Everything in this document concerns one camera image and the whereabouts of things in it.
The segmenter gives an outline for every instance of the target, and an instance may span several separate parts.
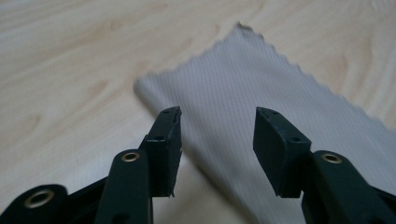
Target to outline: metal rivet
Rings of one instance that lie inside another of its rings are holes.
[[[341,160],[339,157],[337,157],[334,154],[330,153],[325,153],[321,156],[321,158],[325,161],[331,162],[331,163],[341,163],[343,160]]]
[[[137,153],[137,152],[129,152],[129,153],[125,153],[122,156],[122,160],[126,161],[126,162],[135,161],[135,160],[139,159],[139,157],[140,157],[139,153]]]
[[[43,189],[26,199],[24,205],[27,208],[37,208],[49,202],[53,196],[55,196],[55,193],[52,190]]]

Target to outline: microfiber cloth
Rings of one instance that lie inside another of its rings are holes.
[[[139,78],[134,91],[155,113],[181,106],[187,154],[259,223],[304,223],[304,215],[301,199],[275,196],[255,156],[257,106],[281,113],[312,141],[312,151],[349,158],[370,185],[396,194],[396,133],[290,64],[250,28],[237,25],[176,70]]]

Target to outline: wood grain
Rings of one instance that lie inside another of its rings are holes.
[[[0,1],[0,211],[37,185],[73,192],[107,175],[153,121],[134,80],[186,62],[239,21],[396,130],[395,11],[387,0]],[[196,188],[160,203],[159,223],[192,223],[183,209],[203,223],[248,223],[186,169],[178,188]],[[205,193],[213,199],[183,201]]]

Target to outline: wooden surface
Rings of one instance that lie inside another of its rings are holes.
[[[241,21],[279,53],[396,130],[396,3],[360,1],[0,1],[0,211],[58,183],[107,175],[154,118],[137,77],[175,68]],[[249,223],[183,158],[156,223]]]

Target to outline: gray cloth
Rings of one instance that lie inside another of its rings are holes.
[[[279,111],[313,142],[349,158],[369,184],[396,193],[396,134],[279,56],[241,25],[174,71],[134,84],[154,111],[180,105],[193,160],[260,223],[304,223],[301,201],[275,193],[252,149],[256,106]]]

